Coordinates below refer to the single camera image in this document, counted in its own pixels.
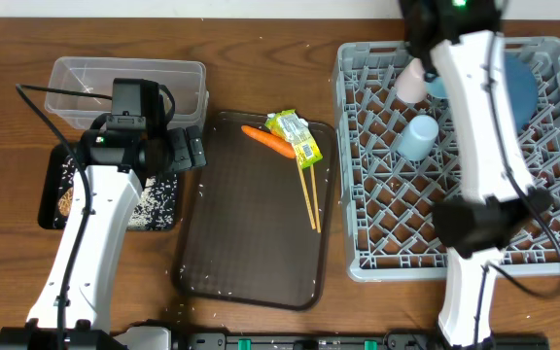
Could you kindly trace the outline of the green yellow snack wrapper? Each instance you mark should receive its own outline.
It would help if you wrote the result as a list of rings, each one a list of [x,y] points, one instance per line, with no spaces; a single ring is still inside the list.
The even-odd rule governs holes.
[[[322,152],[308,128],[308,122],[299,117],[295,110],[268,114],[264,125],[292,146],[301,169],[309,168],[323,159]]]

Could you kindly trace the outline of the light blue cup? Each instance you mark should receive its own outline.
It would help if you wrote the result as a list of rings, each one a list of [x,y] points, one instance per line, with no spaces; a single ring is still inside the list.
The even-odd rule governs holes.
[[[427,115],[414,117],[402,131],[398,153],[410,161],[426,158],[438,136],[437,121]]]

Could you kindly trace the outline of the orange carrot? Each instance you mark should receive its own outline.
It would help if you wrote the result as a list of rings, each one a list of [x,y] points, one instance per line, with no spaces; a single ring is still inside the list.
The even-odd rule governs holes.
[[[291,144],[282,138],[249,125],[242,125],[241,130],[248,137],[267,146],[285,158],[295,159],[296,154]]]

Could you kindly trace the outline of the light blue bowl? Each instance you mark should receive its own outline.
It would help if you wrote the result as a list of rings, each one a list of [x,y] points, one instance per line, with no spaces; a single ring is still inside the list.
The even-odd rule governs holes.
[[[445,86],[440,76],[433,78],[430,82],[426,82],[426,92],[433,98],[447,99]]]

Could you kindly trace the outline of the pink cup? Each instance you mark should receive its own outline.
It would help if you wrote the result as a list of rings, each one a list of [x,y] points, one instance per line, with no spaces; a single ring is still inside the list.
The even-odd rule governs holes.
[[[395,82],[397,98],[405,103],[419,103],[427,96],[425,70],[419,58],[413,58]]]

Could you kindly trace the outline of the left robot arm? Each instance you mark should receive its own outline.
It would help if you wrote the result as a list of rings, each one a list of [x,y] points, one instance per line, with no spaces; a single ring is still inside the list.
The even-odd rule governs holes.
[[[24,326],[0,331],[0,349],[182,349],[158,321],[116,336],[111,297],[128,222],[149,177],[205,165],[200,129],[169,128],[176,102],[144,79],[116,78],[111,110],[80,142],[61,143],[74,163],[73,197],[54,263]]]

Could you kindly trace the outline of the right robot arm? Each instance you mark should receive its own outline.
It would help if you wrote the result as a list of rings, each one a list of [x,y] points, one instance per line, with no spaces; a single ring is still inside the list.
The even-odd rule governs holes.
[[[501,267],[510,240],[531,221],[560,247],[543,219],[550,192],[535,186],[517,142],[508,95],[504,1],[402,0],[405,40],[426,81],[442,79],[461,166],[460,195],[433,206],[435,233],[446,249],[444,304],[438,314],[442,349],[494,349],[489,325],[496,279],[534,291]]]

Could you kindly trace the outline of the white rice pile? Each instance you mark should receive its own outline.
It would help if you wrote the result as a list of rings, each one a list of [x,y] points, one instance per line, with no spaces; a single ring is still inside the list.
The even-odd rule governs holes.
[[[52,219],[52,228],[63,229],[68,217],[58,212],[57,203],[60,197],[73,188],[76,168],[69,156],[60,166],[61,179],[57,188],[56,205]],[[129,219],[128,230],[167,230],[174,227],[178,191],[178,176],[149,177],[146,179],[140,202],[134,208]]]

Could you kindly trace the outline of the brown food scrap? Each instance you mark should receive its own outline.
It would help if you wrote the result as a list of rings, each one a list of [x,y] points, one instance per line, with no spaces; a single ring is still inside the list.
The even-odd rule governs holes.
[[[72,201],[73,201],[74,189],[69,188],[58,200],[57,208],[58,212],[63,217],[68,217],[70,215]]]

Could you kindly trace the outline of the dark blue plate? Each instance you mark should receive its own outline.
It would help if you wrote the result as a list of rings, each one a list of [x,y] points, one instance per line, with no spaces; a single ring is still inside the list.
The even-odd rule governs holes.
[[[505,55],[507,91],[518,133],[537,112],[539,90],[530,66],[512,53]]]

